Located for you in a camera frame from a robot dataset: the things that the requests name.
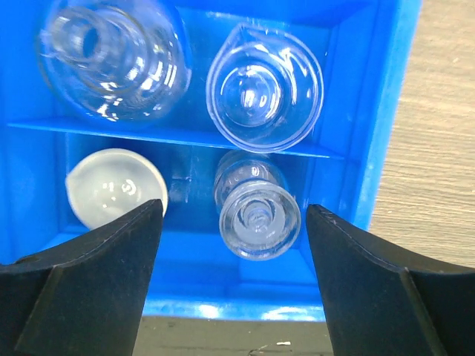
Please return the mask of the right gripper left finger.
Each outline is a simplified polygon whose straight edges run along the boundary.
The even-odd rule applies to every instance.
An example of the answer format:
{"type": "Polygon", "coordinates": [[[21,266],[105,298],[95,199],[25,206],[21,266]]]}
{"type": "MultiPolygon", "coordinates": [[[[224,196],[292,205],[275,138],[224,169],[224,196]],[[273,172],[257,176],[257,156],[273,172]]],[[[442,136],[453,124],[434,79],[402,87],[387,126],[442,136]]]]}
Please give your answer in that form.
{"type": "Polygon", "coordinates": [[[3,355],[131,355],[163,227],[149,200],[1,267],[3,355]]]}

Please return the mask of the clear plastic beaker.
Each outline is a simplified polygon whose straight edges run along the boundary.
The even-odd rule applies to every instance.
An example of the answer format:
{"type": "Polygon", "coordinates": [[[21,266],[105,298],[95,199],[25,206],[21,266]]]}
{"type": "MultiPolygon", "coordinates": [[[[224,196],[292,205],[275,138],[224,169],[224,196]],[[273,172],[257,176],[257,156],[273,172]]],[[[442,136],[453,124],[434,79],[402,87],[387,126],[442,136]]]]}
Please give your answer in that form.
{"type": "Polygon", "coordinates": [[[258,154],[285,151],[315,127],[324,102],[321,66],[298,38],[240,23],[214,57],[206,106],[219,132],[258,154]]]}

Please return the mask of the small clear glass flask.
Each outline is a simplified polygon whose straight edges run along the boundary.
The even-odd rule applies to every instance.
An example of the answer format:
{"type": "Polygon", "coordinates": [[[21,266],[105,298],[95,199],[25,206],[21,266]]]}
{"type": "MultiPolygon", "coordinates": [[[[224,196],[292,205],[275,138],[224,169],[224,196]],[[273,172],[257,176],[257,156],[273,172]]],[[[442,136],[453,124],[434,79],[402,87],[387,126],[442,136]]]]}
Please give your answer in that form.
{"type": "Polygon", "coordinates": [[[245,260],[279,257],[300,233],[300,208],[284,174],[266,154],[224,154],[214,178],[214,201],[222,240],[245,260]]]}

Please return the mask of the white evaporating dish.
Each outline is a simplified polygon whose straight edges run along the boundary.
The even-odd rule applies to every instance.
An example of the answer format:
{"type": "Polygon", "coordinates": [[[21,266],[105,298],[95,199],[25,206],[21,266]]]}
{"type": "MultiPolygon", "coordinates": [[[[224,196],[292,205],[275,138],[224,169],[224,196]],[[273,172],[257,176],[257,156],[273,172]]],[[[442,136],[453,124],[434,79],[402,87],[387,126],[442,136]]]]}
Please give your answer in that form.
{"type": "Polygon", "coordinates": [[[168,207],[168,189],[160,171],[144,156],[122,148],[86,156],[66,176],[65,187],[73,213],[90,230],[149,200],[161,200],[164,211],[168,207]]]}

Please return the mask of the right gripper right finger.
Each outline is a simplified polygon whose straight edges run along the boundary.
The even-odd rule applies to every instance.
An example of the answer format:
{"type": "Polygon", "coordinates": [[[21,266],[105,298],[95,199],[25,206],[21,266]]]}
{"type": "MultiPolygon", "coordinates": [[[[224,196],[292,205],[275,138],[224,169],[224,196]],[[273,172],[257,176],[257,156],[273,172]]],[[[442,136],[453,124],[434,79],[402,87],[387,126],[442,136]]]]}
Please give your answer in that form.
{"type": "Polygon", "coordinates": [[[307,233],[335,355],[472,355],[474,270],[409,251],[321,205],[307,233]]]}

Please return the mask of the blue plastic divided bin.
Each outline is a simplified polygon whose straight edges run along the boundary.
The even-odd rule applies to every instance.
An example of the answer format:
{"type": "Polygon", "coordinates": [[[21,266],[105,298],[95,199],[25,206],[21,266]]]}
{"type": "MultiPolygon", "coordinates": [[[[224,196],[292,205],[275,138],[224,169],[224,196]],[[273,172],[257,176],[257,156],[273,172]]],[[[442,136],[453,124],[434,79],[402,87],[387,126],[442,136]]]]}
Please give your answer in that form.
{"type": "Polygon", "coordinates": [[[212,60],[242,22],[285,30],[318,59],[324,103],[311,133],[274,154],[301,210],[316,203],[370,224],[419,1],[177,1],[192,50],[191,86],[158,125],[93,123],[54,93],[38,61],[49,1],[1,3],[1,262],[86,229],[69,206],[67,173],[87,155],[125,148],[161,171],[169,204],[145,302],[147,315],[322,321],[307,233],[278,258],[241,259],[225,246],[213,199],[232,148],[206,110],[212,60]]]}

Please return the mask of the clear round glass flask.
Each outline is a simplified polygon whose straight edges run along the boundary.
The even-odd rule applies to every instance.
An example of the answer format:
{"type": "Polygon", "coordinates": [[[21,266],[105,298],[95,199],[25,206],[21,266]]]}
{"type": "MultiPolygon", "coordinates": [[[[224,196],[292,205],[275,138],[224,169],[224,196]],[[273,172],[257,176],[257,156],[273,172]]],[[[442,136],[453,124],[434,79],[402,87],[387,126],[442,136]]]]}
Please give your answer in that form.
{"type": "Polygon", "coordinates": [[[52,1],[37,53],[50,87],[94,121],[156,122],[192,75],[184,21],[170,1],[52,1]]]}

